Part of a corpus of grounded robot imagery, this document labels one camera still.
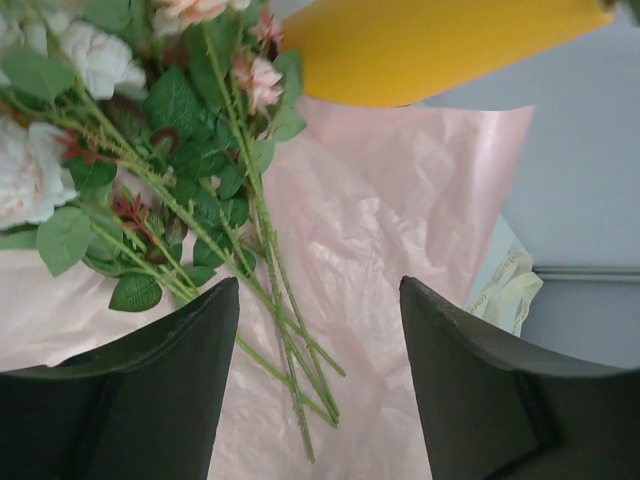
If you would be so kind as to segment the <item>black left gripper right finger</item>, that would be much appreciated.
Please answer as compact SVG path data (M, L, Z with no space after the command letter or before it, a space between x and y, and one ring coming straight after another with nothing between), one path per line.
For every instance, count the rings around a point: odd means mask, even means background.
M559 354L418 279L401 320L435 479L635 479L639 373Z

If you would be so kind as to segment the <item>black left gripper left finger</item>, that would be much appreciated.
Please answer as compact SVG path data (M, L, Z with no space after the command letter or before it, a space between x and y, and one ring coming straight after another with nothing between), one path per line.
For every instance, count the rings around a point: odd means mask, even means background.
M228 278L59 366L3 373L2 477L205 478L238 321Z

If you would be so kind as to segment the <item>cream ribbon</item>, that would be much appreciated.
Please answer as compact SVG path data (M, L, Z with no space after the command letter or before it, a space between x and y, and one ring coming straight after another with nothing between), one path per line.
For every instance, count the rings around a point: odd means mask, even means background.
M490 278L472 294L465 310L477 318L513 335L521 335L531 303L543 286L533 271L532 257L511 247Z

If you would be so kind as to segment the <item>purple pink wrapping paper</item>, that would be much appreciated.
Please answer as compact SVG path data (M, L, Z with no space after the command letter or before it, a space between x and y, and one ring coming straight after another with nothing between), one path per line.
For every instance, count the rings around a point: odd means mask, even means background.
M265 368L286 363L273 318L239 285L239 321L203 479L425 479L429 461L399 306L416 277L463 305L490 249L533 110L366 109L303 98L305 129L263 177L285 266L324 370L337 427L307 416ZM1 376L56 367L187 305L114 311L111 277L77 264L53 276L39 254L1 245Z

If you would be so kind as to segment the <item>pink artificial flower bunch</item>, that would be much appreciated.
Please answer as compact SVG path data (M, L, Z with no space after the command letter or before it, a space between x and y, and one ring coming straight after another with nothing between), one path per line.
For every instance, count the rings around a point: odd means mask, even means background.
M273 318L306 448L337 427L266 201L278 144L306 126L301 61L265 1L5 1L1 245L53 276L115 280L114 311L194 300L220 268Z

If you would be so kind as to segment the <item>yellow cylindrical vase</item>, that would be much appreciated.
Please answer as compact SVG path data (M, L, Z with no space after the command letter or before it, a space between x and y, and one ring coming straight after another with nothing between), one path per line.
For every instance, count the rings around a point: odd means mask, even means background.
M603 1L314 1L283 22L305 92L409 105L610 24Z

